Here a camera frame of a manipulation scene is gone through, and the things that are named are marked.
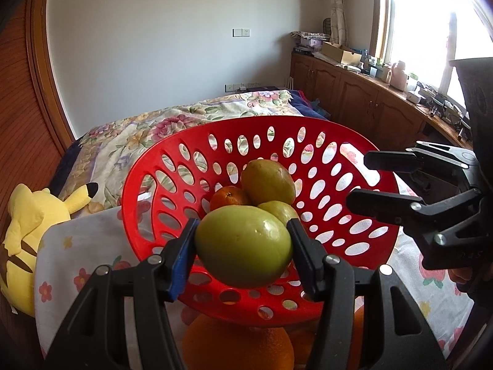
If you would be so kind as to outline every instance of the black ear tip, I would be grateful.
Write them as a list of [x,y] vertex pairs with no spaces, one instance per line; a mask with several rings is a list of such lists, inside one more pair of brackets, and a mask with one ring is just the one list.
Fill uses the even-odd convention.
[[91,182],[86,184],[86,187],[87,187],[87,194],[92,199],[98,192],[99,185],[97,182]]

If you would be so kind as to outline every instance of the basket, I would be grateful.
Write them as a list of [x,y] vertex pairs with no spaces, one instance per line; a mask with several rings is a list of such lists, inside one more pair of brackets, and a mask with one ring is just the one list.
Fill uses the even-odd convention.
[[[363,155],[375,149],[348,128],[298,116],[246,117],[186,129],[154,145],[130,170],[122,196],[128,239],[139,260],[158,253],[180,235],[188,218],[206,215],[216,190],[240,186],[241,171],[250,160],[272,159],[295,180],[293,206],[308,235],[354,266],[377,268],[389,259],[398,226],[352,215],[344,206],[354,188],[398,193],[392,173],[363,166]],[[157,185],[151,240],[139,232],[136,209],[146,179]],[[197,259],[179,299],[211,317],[253,327],[314,320],[322,309],[304,294],[293,264],[268,288],[236,290],[214,279]]]

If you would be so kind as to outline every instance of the stuffed animal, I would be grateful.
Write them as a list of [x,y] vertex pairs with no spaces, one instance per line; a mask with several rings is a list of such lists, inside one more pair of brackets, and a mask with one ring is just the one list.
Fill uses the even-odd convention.
[[49,189],[16,186],[8,201],[12,218],[0,244],[0,290],[16,309],[34,316],[34,270],[41,237],[52,225],[70,220],[98,191],[97,183],[78,188],[64,202]]

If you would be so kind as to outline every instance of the silver bolt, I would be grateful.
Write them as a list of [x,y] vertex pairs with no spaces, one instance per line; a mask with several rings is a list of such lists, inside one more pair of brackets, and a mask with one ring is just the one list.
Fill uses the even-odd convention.
[[384,275],[391,275],[393,273],[393,269],[388,264],[382,264],[380,266],[380,272]]
[[107,273],[109,273],[109,267],[108,267],[108,266],[106,266],[106,265],[99,266],[99,267],[96,269],[96,274],[97,274],[97,275],[106,275]]
[[433,240],[440,246],[444,246],[447,243],[447,238],[443,234],[436,234]]
[[329,254],[325,257],[325,262],[327,264],[339,264],[341,262],[341,259],[335,254]]
[[163,258],[161,256],[159,256],[158,254],[153,254],[152,256],[149,256],[147,258],[147,262],[149,264],[152,264],[153,266],[155,266],[156,264],[159,264],[163,261]]
[[419,210],[421,210],[421,207],[422,207],[422,205],[421,205],[421,204],[419,204],[418,202],[412,202],[412,203],[411,203],[411,208],[412,208],[414,211],[416,211],[416,212],[418,212]]

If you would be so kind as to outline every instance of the curtain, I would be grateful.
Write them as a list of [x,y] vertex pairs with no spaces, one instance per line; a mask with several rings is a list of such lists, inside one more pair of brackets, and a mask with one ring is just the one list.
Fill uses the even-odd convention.
[[331,43],[348,45],[346,19],[344,18],[344,0],[330,0]]

